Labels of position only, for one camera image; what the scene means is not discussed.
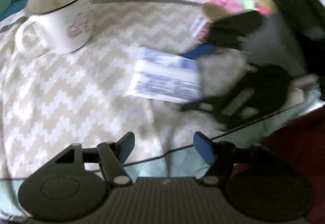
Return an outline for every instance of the red print on mug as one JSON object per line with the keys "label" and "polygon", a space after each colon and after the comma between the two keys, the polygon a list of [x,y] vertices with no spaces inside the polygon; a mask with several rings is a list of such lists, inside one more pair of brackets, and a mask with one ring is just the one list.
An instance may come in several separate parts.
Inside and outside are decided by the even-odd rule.
{"label": "red print on mug", "polygon": [[88,12],[79,13],[73,21],[73,25],[68,28],[67,35],[69,38],[75,38],[83,32],[89,31]]}

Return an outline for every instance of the ribbed black surface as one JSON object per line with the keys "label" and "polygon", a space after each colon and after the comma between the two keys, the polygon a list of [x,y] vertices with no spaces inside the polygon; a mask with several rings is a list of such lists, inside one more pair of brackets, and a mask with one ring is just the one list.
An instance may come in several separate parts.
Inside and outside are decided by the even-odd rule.
{"label": "ribbed black surface", "polygon": [[[40,223],[42,222],[28,220],[26,224]],[[69,223],[261,224],[266,222],[253,220],[239,213],[223,198],[218,188],[201,186],[194,178],[138,178],[136,184],[132,186],[114,189],[109,199],[93,214]],[[304,219],[285,223],[307,224]]]}

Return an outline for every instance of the mug handle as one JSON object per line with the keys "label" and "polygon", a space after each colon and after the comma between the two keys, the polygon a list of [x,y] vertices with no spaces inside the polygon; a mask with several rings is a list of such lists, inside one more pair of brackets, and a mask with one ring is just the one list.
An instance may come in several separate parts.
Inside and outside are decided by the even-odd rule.
{"label": "mug handle", "polygon": [[37,18],[36,17],[30,17],[27,21],[25,21],[17,30],[16,34],[15,34],[15,45],[18,49],[18,51],[21,53],[21,54],[24,54],[24,55],[28,55],[28,56],[33,56],[35,57],[35,52],[36,51],[33,51],[33,49],[30,49],[29,51],[26,50],[25,46],[23,45],[22,43],[22,38],[23,38],[23,33],[25,31],[25,29],[37,22]]}

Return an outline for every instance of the dark red cloth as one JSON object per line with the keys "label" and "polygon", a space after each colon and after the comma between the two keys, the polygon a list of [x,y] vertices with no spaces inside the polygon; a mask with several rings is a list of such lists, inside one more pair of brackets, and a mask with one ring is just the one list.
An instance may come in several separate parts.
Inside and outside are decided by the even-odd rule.
{"label": "dark red cloth", "polygon": [[309,179],[315,200],[306,217],[325,224],[325,107],[295,119],[262,144]]}

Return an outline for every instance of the beige and white fabric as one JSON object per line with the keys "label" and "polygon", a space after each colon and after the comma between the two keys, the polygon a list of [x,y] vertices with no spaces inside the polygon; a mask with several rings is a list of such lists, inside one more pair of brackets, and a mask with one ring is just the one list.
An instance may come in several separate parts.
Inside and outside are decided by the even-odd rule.
{"label": "beige and white fabric", "polygon": [[[196,46],[189,28],[200,13],[198,5],[119,1],[92,9],[93,37],[70,54],[25,58],[14,47],[19,25],[0,34],[0,177],[27,177],[71,143],[95,147],[128,131],[135,134],[128,162],[192,144],[198,130],[210,137],[222,133],[209,115],[181,113],[175,103],[124,96],[138,47],[181,54]],[[39,45],[32,27],[26,34],[26,44]],[[227,79],[230,85],[244,55],[232,51],[221,56],[226,56],[219,60],[223,74],[215,82]]]}

